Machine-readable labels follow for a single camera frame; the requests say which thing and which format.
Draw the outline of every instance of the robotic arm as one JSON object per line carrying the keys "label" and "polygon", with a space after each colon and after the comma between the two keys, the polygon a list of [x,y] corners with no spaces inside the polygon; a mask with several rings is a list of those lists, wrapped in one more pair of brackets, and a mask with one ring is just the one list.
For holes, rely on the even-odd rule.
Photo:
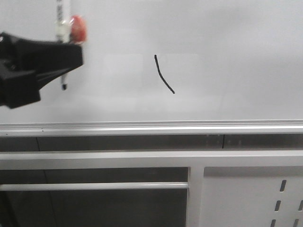
{"label": "robotic arm", "polygon": [[0,33],[0,105],[16,108],[38,102],[41,88],[82,64],[79,45]]}

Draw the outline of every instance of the whiteboard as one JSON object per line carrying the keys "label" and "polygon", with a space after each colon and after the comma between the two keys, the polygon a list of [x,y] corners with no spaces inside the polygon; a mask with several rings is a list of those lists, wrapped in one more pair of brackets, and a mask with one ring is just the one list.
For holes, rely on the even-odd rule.
{"label": "whiteboard", "polygon": [[[0,30],[55,40],[55,0],[1,0]],[[0,124],[299,120],[303,1],[72,0],[85,64]],[[175,90],[161,81],[160,70]]]}

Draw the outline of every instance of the black marker line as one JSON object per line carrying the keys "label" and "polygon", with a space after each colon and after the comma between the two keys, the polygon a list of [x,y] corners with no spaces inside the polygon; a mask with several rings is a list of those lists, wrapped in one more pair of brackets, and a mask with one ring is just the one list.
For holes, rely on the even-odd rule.
{"label": "black marker line", "polygon": [[164,84],[169,88],[169,90],[172,91],[172,93],[174,94],[175,91],[171,88],[171,86],[166,82],[166,80],[163,78],[161,72],[160,72],[160,67],[159,67],[159,63],[158,63],[158,59],[157,59],[157,55],[155,54],[155,61],[156,61],[156,65],[157,65],[157,69],[158,69],[158,73],[159,76],[161,77],[161,79],[163,80]]}

